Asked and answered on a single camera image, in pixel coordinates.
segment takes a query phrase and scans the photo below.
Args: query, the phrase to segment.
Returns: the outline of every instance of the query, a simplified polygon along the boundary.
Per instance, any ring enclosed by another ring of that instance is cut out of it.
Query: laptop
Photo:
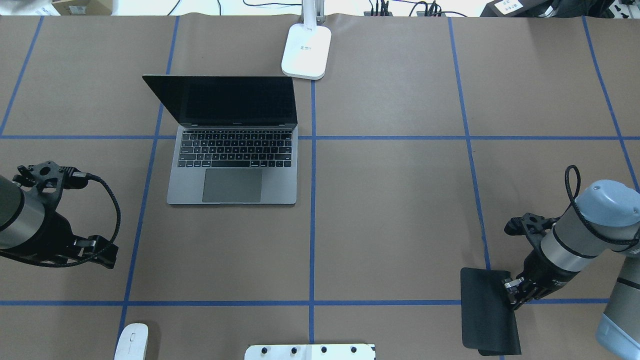
[[[169,204],[295,204],[291,78],[143,75],[178,122]]]

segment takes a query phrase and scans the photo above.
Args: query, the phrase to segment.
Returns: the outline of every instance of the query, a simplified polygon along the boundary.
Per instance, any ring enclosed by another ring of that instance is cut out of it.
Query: keyboard key
[[[212,161],[211,167],[249,167],[249,161]]]

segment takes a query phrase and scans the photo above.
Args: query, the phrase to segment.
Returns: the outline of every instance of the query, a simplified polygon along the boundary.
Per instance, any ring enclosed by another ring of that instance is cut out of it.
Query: light blue cap
[[[605,314],[600,318],[596,339],[604,348],[624,360],[640,360],[640,344]]]
[[[576,204],[584,218],[602,226],[625,227],[640,222],[640,193],[613,180],[598,180]]]

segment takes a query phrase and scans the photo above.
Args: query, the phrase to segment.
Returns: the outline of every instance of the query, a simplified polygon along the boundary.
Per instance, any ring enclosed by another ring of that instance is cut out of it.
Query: white mouse
[[[113,360],[144,360],[147,353],[149,328],[143,323],[130,323],[118,339]]]

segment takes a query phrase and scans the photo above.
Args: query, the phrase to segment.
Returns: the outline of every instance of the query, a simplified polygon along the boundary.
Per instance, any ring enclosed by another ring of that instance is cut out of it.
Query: laptop screen
[[[296,124],[293,80],[284,76],[144,75],[147,85],[182,125]]]

